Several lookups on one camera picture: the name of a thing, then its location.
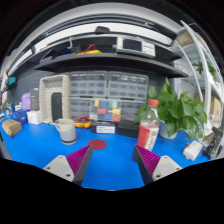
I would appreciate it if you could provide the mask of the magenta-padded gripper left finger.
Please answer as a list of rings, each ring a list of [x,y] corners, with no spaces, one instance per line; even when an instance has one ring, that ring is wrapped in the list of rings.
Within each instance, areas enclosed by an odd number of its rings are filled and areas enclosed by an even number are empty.
[[[68,156],[58,155],[44,167],[44,170],[81,185],[92,155],[92,146],[87,145]]]

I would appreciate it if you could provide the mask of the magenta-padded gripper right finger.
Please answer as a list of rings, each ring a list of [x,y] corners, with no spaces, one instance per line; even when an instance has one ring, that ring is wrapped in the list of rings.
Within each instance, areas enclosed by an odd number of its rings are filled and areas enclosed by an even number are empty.
[[[169,156],[159,157],[138,145],[134,146],[133,160],[138,164],[145,185],[181,170]]]

